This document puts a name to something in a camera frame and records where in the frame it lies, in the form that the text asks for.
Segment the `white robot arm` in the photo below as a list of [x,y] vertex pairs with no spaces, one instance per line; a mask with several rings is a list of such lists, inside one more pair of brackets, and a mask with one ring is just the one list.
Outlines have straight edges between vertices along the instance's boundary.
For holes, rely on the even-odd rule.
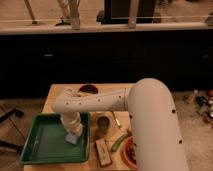
[[131,116],[138,171],[189,171],[172,94],[157,79],[144,78],[129,88],[84,97],[62,92],[52,109],[63,115],[126,111]]

